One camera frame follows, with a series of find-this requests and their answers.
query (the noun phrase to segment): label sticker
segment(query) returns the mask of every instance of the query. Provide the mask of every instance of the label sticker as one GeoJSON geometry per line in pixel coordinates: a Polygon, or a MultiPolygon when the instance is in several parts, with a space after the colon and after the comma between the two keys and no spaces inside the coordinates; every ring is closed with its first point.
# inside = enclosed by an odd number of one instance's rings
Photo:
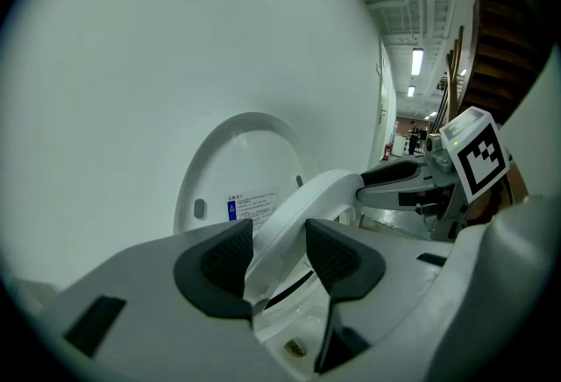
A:
{"type": "Polygon", "coordinates": [[[277,187],[265,187],[226,196],[228,220],[251,218],[253,230],[259,230],[277,209],[278,193],[277,187]]]}

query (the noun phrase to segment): fluorescent light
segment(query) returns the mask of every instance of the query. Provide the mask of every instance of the fluorescent light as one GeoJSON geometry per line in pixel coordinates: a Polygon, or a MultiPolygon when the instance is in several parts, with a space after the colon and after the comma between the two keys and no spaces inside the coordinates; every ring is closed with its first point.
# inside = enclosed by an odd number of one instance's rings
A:
{"type": "Polygon", "coordinates": [[[421,65],[423,63],[423,50],[413,49],[413,61],[411,64],[411,75],[419,75],[421,73],[421,65]]]}

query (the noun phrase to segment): fire extinguisher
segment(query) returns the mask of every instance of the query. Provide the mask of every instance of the fire extinguisher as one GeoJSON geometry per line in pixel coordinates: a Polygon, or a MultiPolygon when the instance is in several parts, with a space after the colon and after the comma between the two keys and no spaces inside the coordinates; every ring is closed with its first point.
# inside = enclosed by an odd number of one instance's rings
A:
{"type": "Polygon", "coordinates": [[[383,160],[387,161],[389,160],[389,153],[392,151],[392,145],[391,144],[386,144],[386,148],[384,150],[384,158],[382,158],[383,160]]]}

